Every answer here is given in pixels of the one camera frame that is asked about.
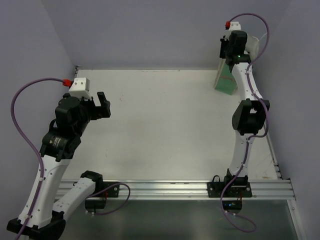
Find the green paper bag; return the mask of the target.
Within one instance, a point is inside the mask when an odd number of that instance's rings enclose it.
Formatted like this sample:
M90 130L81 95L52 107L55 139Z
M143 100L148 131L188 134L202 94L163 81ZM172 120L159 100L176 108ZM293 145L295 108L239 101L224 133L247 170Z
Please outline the green paper bag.
M229 67L226 65L226 59L222 58L225 48L228 45L228 41L222 38L220 46L220 62L217 70L217 74L214 80L214 89L224 94L233 95L238 89L237 83L230 72ZM257 37L249 35L245 46L245 53L250 56L251 60L254 60L259 53L260 40Z

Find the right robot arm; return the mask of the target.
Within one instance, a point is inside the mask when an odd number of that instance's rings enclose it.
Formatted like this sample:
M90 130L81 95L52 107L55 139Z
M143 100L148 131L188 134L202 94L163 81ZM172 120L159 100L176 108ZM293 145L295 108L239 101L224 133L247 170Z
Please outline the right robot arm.
M252 71L252 60L246 49L248 35L242 30L232 30L226 39L221 39L220 56L225 59L237 84L240 102L232 116L235 131L235 146L231 164L224 177L223 192L235 196L241 186L248 183L248 164L253 142L267 119L270 102L260 94Z

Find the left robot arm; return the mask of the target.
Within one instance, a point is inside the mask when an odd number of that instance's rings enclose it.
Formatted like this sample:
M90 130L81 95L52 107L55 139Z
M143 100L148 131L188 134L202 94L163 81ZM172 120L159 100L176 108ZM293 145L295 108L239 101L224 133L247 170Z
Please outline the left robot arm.
M30 196L19 217L10 220L6 229L33 240L57 240L76 208L90 195L103 193L103 176L85 171L60 200L56 201L62 177L68 168L81 136L90 121L111 116L110 102L103 92L97 93L100 105L93 98L77 98L65 94L55 109L55 119L42 139L37 153L38 172Z

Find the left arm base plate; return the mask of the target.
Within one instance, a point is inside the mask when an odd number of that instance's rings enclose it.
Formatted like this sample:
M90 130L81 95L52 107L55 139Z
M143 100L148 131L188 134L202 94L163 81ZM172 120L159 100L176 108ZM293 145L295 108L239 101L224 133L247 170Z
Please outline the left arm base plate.
M119 196L119 183L118 182L111 182L106 181L103 182L102 186L98 189L98 191L105 190L107 188L107 191L100 193L96 197L100 198L117 198Z

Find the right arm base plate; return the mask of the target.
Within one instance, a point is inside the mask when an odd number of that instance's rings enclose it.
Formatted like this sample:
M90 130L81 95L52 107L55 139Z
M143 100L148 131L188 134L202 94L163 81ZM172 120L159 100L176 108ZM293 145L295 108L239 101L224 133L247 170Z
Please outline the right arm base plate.
M207 183L207 192L209 198L220 198L225 185L221 181L210 181ZM229 186L224 194L224 198L251 198L253 196L251 185L248 182L246 186L232 185Z

